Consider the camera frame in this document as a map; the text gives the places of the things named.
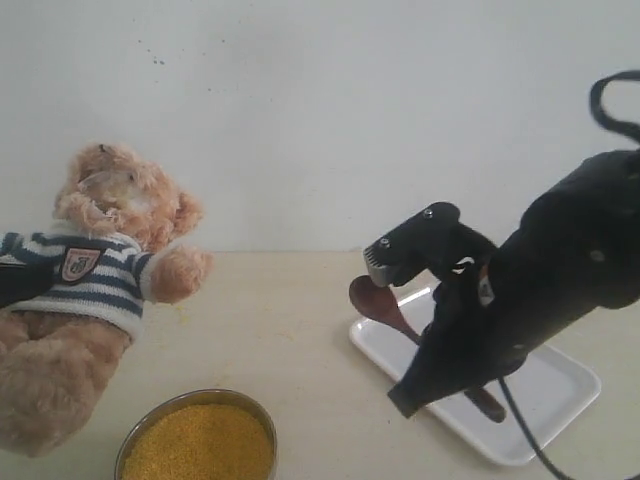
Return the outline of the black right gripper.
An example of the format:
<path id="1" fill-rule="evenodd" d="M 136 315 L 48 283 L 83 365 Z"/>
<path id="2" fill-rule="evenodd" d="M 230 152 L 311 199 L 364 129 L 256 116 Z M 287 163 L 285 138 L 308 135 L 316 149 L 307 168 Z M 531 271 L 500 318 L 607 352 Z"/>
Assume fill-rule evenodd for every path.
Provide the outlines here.
<path id="1" fill-rule="evenodd" d="M 589 313 L 575 257 L 510 239 L 443 281 L 434 316 L 387 396 L 405 418 L 519 369 L 529 353 Z"/>

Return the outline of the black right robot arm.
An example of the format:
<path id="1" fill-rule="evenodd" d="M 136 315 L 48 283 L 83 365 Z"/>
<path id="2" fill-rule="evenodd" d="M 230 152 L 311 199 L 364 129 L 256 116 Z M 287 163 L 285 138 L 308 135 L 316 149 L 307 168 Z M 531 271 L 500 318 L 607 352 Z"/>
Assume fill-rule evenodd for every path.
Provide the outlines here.
<path id="1" fill-rule="evenodd" d="M 436 288 L 434 316 L 389 398 L 405 417 L 519 369 L 593 310 L 639 298 L 639 155 L 591 157 L 537 198 L 494 251 Z"/>

